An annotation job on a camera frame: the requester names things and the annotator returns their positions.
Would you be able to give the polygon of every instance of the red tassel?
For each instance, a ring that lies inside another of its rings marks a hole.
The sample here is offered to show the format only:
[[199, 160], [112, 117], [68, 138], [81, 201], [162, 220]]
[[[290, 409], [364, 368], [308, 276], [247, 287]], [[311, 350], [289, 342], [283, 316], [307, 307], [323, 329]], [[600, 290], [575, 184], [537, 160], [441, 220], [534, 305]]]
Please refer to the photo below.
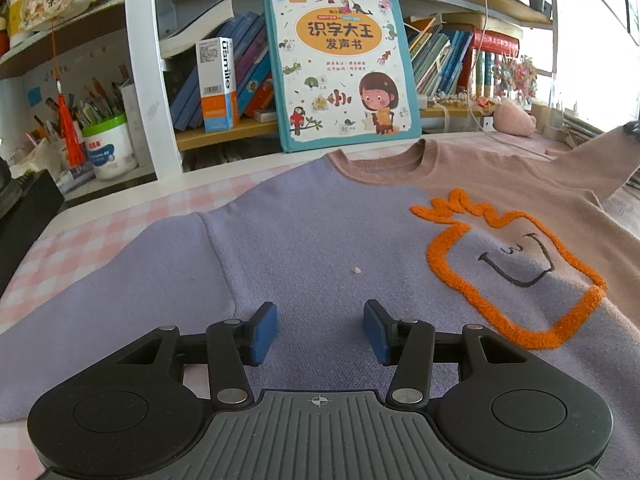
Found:
[[58, 106], [60, 107], [60, 131], [65, 139], [66, 143], [66, 155], [69, 160], [69, 166], [74, 168], [78, 164], [84, 162], [84, 155], [80, 150], [78, 144], [78, 135], [76, 134], [76, 127], [71, 118], [69, 108], [65, 103], [65, 96], [61, 93], [58, 94]]

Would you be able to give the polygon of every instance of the gray ribbed plate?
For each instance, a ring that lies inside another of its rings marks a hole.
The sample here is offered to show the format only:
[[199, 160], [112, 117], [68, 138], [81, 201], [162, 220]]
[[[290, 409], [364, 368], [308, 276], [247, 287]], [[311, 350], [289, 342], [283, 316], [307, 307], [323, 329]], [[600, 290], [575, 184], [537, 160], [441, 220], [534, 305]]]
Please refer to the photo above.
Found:
[[[267, 391], [220, 413], [204, 437], [164, 469], [136, 480], [504, 480], [450, 452], [416, 413], [373, 392]], [[45, 473], [41, 480], [67, 480]], [[593, 470], [566, 480], [602, 480]]]

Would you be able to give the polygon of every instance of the sweater sleeve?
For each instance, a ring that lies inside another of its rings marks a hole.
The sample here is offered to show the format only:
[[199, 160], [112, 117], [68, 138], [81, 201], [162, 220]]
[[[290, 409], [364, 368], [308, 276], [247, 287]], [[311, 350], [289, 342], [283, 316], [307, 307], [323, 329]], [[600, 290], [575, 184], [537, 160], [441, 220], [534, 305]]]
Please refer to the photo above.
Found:
[[158, 326], [201, 333], [234, 309], [202, 218], [159, 220], [0, 335], [0, 422]]
[[640, 123], [631, 122], [602, 134], [536, 169], [563, 186], [589, 189], [604, 200], [640, 167]]

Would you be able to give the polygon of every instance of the black smile stitching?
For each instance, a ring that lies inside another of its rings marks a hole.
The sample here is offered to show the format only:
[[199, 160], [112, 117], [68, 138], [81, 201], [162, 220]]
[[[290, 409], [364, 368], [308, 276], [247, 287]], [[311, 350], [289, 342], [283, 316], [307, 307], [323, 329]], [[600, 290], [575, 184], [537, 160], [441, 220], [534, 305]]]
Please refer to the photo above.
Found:
[[[555, 270], [556, 267], [555, 267], [554, 263], [551, 261], [551, 257], [549, 256], [549, 252], [546, 250], [545, 245], [540, 241], [540, 239], [538, 238], [538, 235], [536, 233], [529, 233], [529, 234], [526, 234], [524, 236], [529, 237], [529, 238], [533, 238], [538, 243], [538, 245], [540, 246], [540, 249], [542, 250], [542, 253], [545, 255], [546, 260], [549, 262], [549, 268], [543, 270], [542, 272], [540, 272], [540, 274], [537, 275], [530, 282], [521, 282], [520, 280], [517, 280], [513, 276], [508, 275], [498, 265], [496, 265], [494, 262], [492, 262], [491, 258], [489, 258], [489, 256], [488, 256], [488, 253], [481, 254], [480, 257], [478, 258], [478, 261], [484, 261], [485, 263], [489, 264], [489, 266], [493, 270], [495, 270], [495, 272], [500, 274], [508, 282], [513, 283], [513, 285], [515, 285], [515, 286], [519, 286], [520, 288], [528, 288], [530, 286], [535, 285], [546, 274], [548, 274], [549, 272], [552, 272], [553, 270]], [[518, 247], [520, 250], [522, 250], [522, 246], [521, 245], [516, 245], [516, 247]], [[506, 254], [513, 254], [514, 253], [514, 249], [512, 247], [510, 247], [509, 249], [511, 251], [509, 253], [507, 253], [507, 251], [505, 251], [504, 249], [502, 251], [505, 252]]]

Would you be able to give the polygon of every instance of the desk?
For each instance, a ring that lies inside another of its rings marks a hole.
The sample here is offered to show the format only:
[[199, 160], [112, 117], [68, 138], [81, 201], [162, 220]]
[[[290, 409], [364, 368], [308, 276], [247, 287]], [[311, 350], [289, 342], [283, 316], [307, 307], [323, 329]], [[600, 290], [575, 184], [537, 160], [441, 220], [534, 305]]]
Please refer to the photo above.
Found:
[[[563, 144], [540, 136], [523, 139], [496, 132], [492, 135], [539, 153], [545, 148], [568, 150]], [[427, 137], [503, 155], [535, 156], [477, 132]], [[394, 155], [409, 144], [406, 140], [361, 144], [347, 146], [344, 151], [350, 153], [351, 158], [373, 158]], [[127, 189], [66, 210], [34, 244], [0, 298], [0, 333], [73, 282], [106, 264], [155, 220], [220, 207], [256, 184], [328, 151], [331, 149], [268, 155], [215, 166]], [[640, 234], [640, 214], [637, 213], [640, 200], [618, 190], [604, 207], [617, 221]], [[206, 395], [206, 370], [202, 367], [188, 370], [185, 384], [196, 394]], [[26, 420], [0, 424], [0, 479], [34, 480], [41, 472], [42, 466], [27, 435]]]

